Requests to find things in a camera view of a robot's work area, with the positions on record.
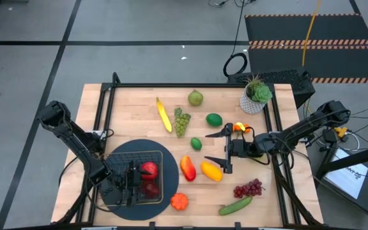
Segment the yellow banana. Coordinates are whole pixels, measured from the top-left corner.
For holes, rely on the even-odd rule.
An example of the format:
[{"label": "yellow banana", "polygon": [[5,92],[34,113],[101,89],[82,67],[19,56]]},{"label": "yellow banana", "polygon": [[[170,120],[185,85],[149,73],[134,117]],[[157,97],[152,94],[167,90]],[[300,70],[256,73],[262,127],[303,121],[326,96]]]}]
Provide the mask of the yellow banana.
[{"label": "yellow banana", "polygon": [[161,103],[161,101],[158,99],[158,97],[156,98],[156,102],[157,102],[158,113],[161,117],[161,120],[163,121],[165,129],[168,132],[171,132],[171,130],[172,130],[171,123],[170,123],[169,117],[167,116],[167,113],[165,112],[163,103]]}]

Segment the wire basket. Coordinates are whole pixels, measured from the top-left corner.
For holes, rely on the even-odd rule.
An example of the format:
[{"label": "wire basket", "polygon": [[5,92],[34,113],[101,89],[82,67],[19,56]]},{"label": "wire basket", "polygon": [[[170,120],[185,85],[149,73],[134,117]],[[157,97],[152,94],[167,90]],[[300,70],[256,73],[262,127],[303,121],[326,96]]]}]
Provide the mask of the wire basket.
[{"label": "wire basket", "polygon": [[[136,187],[138,200],[137,204],[155,204],[163,200],[163,153],[161,151],[137,151],[125,153],[111,153],[106,158],[107,165],[113,173],[124,175],[129,167],[129,163],[134,161],[140,167],[146,162],[153,162],[157,165],[158,176],[153,181],[141,181],[141,185]],[[151,184],[158,188],[158,194],[149,194],[146,186]],[[123,191],[123,197],[128,197],[128,191]]]}]

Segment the orange object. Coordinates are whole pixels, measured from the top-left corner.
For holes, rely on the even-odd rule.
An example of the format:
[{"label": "orange object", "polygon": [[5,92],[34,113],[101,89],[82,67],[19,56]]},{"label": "orange object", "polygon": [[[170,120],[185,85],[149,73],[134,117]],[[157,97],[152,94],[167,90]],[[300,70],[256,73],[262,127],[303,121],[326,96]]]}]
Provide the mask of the orange object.
[{"label": "orange object", "polygon": [[244,124],[243,126],[245,126],[245,128],[246,128],[245,131],[244,131],[246,134],[251,131],[250,128],[247,128],[247,127],[250,127],[248,124]]},{"label": "orange object", "polygon": [[233,132],[241,131],[241,127],[239,125],[233,125]]},{"label": "orange object", "polygon": [[182,193],[174,194],[171,198],[171,206],[176,210],[185,210],[188,206],[188,197]]},{"label": "orange object", "polygon": [[189,156],[184,156],[181,159],[180,167],[185,179],[188,181],[193,181],[196,179],[197,172]]}]

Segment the warning stripe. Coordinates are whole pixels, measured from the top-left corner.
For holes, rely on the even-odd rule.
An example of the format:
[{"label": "warning stripe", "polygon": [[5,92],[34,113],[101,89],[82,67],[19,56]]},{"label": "warning stripe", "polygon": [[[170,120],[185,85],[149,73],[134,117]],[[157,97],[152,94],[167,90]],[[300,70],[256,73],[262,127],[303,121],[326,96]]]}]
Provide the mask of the warning stripe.
[{"label": "warning stripe", "polygon": [[[359,13],[324,13],[318,14],[318,16],[361,16]],[[249,17],[311,17],[312,14],[269,14],[269,15],[246,15],[245,18]]]},{"label": "warning stripe", "polygon": [[[249,49],[303,49],[304,45],[251,45]],[[306,49],[368,49],[368,45],[308,45]]]},{"label": "warning stripe", "polygon": [[336,78],[336,77],[315,77],[312,79],[313,83],[354,83],[354,84],[362,84],[368,83],[368,78]]},{"label": "warning stripe", "polygon": [[[256,40],[249,45],[305,45],[305,40]],[[368,39],[307,40],[307,45],[368,45]]]}]

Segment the white pot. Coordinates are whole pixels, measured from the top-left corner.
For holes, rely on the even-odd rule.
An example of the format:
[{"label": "white pot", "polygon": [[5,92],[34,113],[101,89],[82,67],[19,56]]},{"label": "white pot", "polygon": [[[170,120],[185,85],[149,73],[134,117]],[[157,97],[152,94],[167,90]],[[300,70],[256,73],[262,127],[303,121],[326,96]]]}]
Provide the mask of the white pot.
[{"label": "white pot", "polygon": [[241,100],[240,100],[241,109],[244,112],[249,113],[249,114],[255,114],[255,113],[261,112],[263,107],[265,107],[266,103],[259,103],[259,102],[254,102],[253,100],[251,100],[247,96],[248,85],[243,90],[243,94],[241,96]]}]

